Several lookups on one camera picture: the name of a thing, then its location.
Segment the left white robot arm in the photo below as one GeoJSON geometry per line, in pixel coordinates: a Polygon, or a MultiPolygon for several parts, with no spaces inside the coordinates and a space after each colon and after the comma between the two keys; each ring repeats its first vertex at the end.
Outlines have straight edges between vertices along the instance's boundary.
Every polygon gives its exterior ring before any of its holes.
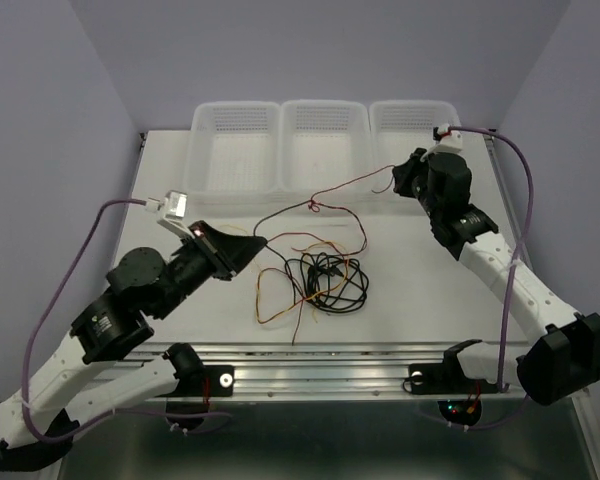
{"type": "Polygon", "coordinates": [[[0,472],[35,472],[64,457],[96,422],[175,390],[213,386],[187,343],[170,346],[137,370],[96,388],[90,382],[154,334],[163,320],[207,280],[229,281],[268,241],[231,235],[197,221],[181,247],[164,259],[149,247],[125,254],[104,292],[74,320],[59,347],[26,385],[0,402],[0,472]]]}

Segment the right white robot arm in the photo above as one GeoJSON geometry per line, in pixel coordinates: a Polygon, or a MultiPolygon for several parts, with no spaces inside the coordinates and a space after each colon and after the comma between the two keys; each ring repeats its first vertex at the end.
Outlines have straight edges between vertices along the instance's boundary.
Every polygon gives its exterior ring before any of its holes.
{"type": "Polygon", "coordinates": [[[496,223],[470,202],[466,161],[418,148],[392,174],[395,193],[419,202],[436,241],[508,307],[527,340],[523,347],[456,344],[441,361],[415,365],[411,392],[462,394],[474,384],[494,392],[503,383],[547,406],[598,382],[600,315],[580,313],[514,258],[496,223]]]}

